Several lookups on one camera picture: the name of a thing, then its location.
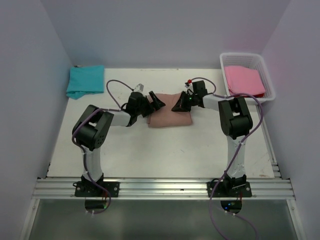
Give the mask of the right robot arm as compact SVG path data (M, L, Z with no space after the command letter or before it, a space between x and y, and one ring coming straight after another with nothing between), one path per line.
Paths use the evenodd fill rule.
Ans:
M171 109L173 112L190 112L193 106L218 111L223 134L227 139L227 167L221 179L207 183L209 196L236 197L246 191L245 170L246 136L253 127L253 120L243 96L223 96L209 93L204 78L190 79Z

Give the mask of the dusty pink printed t-shirt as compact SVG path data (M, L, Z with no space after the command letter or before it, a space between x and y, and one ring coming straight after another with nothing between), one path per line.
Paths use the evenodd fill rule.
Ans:
M165 103L165 106L160 110L155 111L147 117L147 124L149 128L167 128L190 126L193 120L190 112L174 112L172 108L178 102L181 93L164 94L156 93L155 96Z

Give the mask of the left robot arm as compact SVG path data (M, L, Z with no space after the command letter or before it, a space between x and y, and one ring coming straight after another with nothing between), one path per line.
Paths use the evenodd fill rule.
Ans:
M92 196L99 196L104 190L104 173L101 168L101 146L110 127L130 127L138 116L148 117L164 108L153 91L149 96L133 91L120 109L106 109L88 105L73 127L71 140L79 147L83 157L81 183Z

